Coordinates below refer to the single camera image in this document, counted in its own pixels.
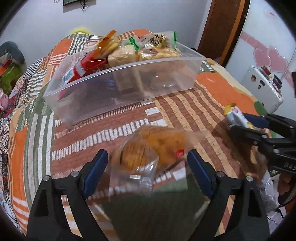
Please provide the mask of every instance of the blue gripper pad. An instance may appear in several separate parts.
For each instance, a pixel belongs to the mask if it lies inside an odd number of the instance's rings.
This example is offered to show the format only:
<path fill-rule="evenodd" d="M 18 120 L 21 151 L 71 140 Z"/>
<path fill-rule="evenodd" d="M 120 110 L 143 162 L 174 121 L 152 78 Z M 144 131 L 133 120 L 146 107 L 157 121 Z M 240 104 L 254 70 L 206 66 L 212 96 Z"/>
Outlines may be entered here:
<path fill-rule="evenodd" d="M 192 173 L 202 191 L 203 195 L 208 196 L 209 199 L 213 196 L 213 188 L 212 188 L 212 181 L 207 174 L 207 171 L 204 169 L 203 165 L 201 164 L 202 160 L 201 156 L 195 150 L 191 150 L 188 152 L 187 155 L 187 162 L 189 167 L 192 170 Z"/>
<path fill-rule="evenodd" d="M 98 183 L 108 164 L 108 152 L 104 150 L 98 157 L 95 158 L 96 163 L 94 164 L 94 167 L 91 169 L 84 182 L 84 198 L 88 198 L 90 195 L 94 194 L 96 187 L 98 186 Z"/>
<path fill-rule="evenodd" d="M 269 120 L 267 120 L 264 116 L 256 116 L 256 115 L 250 115 L 243 113 L 244 117 L 251 122 L 255 127 L 264 129 L 268 128 L 269 126 Z"/>

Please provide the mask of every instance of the human hand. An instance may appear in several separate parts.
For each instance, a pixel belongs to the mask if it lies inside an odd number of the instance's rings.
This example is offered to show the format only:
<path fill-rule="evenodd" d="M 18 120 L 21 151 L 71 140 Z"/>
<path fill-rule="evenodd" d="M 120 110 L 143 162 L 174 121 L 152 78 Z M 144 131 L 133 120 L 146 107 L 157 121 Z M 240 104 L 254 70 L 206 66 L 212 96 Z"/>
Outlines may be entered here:
<path fill-rule="evenodd" d="M 279 183 L 278 183 L 278 192 L 279 195 L 283 195 L 285 192 L 289 191 L 290 185 L 289 182 L 291 181 L 291 174 L 289 173 L 281 173 L 279 176 Z"/>

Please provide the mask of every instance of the green cloth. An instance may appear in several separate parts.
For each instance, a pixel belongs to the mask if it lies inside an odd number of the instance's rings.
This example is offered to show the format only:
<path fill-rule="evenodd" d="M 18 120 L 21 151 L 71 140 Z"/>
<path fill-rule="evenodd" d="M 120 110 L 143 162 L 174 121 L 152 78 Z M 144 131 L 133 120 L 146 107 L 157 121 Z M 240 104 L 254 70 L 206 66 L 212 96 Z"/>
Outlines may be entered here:
<path fill-rule="evenodd" d="M 22 71 L 19 66 L 11 63 L 5 72 L 0 76 L 0 88 L 7 95 L 12 91 L 18 79 L 22 76 Z"/>

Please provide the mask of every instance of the packaged bread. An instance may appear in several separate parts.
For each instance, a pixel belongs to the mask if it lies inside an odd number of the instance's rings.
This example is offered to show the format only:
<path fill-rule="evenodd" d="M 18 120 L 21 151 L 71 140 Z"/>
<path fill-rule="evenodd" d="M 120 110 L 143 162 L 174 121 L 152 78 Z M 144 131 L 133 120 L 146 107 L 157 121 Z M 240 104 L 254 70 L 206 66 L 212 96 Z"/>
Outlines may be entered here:
<path fill-rule="evenodd" d="M 136 62 L 136 50 L 134 46 L 120 46 L 108 56 L 110 67 Z"/>
<path fill-rule="evenodd" d="M 114 150 L 111 164 L 125 171 L 135 171 L 150 162 L 143 153 L 144 147 L 149 146 L 158 155 L 157 172 L 162 172 L 188 152 L 193 147 L 192 142 L 199 142 L 200 137 L 200 134 L 184 130 L 143 125 Z"/>
<path fill-rule="evenodd" d="M 151 190 L 155 175 L 176 164 L 204 136 L 202 132 L 142 125 L 112 152 L 110 187 Z"/>
<path fill-rule="evenodd" d="M 150 60 L 150 59 L 158 59 L 158 58 L 176 58 L 181 57 L 181 53 L 177 52 L 172 48 L 142 48 L 138 50 L 137 60 Z"/>
<path fill-rule="evenodd" d="M 149 33 L 142 36 L 130 37 L 131 39 L 131 44 L 136 44 L 139 48 L 157 47 L 176 49 L 177 31 Z"/>
<path fill-rule="evenodd" d="M 94 53 L 92 54 L 93 59 L 107 58 L 120 44 L 118 37 L 113 35 L 116 33 L 115 30 L 111 30 L 97 45 Z"/>

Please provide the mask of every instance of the door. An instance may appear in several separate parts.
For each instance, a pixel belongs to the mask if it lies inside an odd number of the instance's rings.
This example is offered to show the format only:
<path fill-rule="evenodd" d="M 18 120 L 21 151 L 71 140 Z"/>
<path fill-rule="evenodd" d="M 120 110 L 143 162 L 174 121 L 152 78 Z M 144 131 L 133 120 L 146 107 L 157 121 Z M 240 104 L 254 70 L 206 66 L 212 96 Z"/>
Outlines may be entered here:
<path fill-rule="evenodd" d="M 239 27 L 243 26 L 249 4 L 250 0 L 212 0 L 198 52 L 220 64 L 225 62 L 241 31 Z"/>

